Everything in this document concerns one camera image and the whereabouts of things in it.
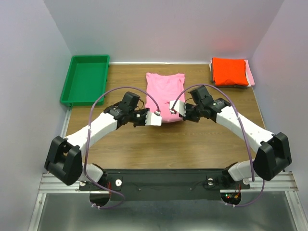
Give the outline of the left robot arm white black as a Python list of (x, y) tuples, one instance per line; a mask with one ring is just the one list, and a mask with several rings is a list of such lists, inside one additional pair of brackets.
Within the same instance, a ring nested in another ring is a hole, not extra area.
[(123, 99), (103, 110), (90, 123), (66, 137), (57, 136), (51, 141), (44, 168), (66, 185), (76, 181), (89, 181), (101, 190), (107, 185), (107, 177), (101, 167), (88, 164), (90, 147), (105, 135), (127, 123), (147, 126), (149, 108), (138, 109), (139, 95), (126, 92)]

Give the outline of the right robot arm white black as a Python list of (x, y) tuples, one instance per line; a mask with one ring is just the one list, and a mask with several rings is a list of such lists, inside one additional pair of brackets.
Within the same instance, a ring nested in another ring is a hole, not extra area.
[(177, 99), (170, 103), (170, 110), (176, 111), (183, 120), (198, 122), (204, 117), (224, 126), (241, 138), (246, 145), (248, 160), (237, 162), (225, 169), (221, 176), (222, 184), (232, 188), (239, 181), (254, 179), (255, 176), (270, 181), (288, 167), (291, 151), (288, 137), (279, 132), (268, 131), (241, 115), (231, 99), (213, 99), (207, 85), (195, 85), (187, 89), (194, 103), (189, 104)]

